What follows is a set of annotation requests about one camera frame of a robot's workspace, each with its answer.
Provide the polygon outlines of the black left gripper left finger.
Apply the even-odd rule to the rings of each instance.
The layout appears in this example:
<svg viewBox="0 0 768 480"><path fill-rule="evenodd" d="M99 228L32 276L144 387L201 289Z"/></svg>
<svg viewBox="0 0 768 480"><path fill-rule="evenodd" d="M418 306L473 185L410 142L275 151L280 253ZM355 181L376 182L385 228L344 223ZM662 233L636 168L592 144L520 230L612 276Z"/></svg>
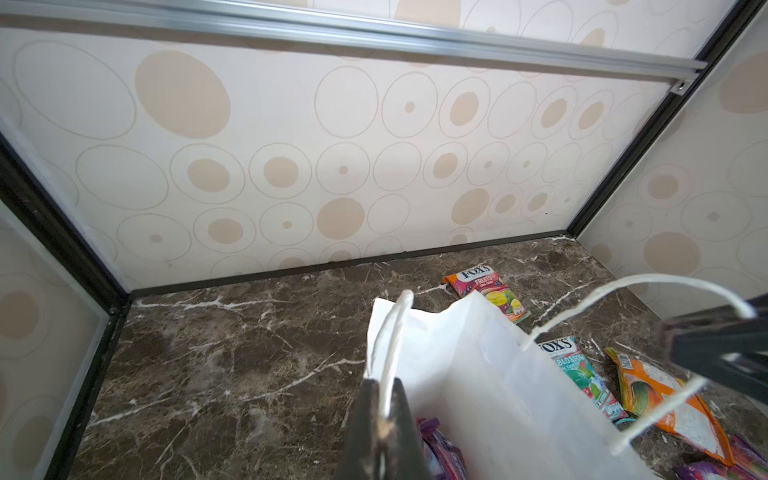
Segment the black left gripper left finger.
<svg viewBox="0 0 768 480"><path fill-rule="evenodd" d="M394 381L390 416L377 414L379 384L365 380L353 402L335 479L430 479L422 440L400 379Z"/></svg>

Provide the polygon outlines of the white paper bag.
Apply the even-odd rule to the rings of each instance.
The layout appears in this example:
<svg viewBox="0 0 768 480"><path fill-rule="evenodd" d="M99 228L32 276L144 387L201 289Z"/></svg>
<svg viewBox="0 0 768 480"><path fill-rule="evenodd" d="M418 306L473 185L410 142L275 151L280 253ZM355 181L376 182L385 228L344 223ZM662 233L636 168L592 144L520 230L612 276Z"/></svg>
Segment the white paper bag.
<svg viewBox="0 0 768 480"><path fill-rule="evenodd" d="M757 317L720 285L687 277L682 284L721 296L739 318ZM374 302L364 379L379 384L380 422L400 379L415 422L438 418L473 479L650 479L632 441L666 414L690 418L685 401L710 382L692 372L618 429L538 347L545 326L525 332L476 292L439 313L416 310L413 300L407 290Z"/></svg>

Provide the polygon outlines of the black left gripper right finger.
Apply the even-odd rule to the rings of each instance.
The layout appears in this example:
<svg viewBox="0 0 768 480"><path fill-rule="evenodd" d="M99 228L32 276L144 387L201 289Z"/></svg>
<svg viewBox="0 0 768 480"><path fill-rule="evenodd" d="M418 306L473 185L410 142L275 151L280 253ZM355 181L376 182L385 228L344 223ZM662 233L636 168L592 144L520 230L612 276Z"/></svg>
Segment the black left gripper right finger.
<svg viewBox="0 0 768 480"><path fill-rule="evenodd" d="M767 296L748 303L755 319L721 306L662 323L669 361L762 404L767 403Z"/></svg>

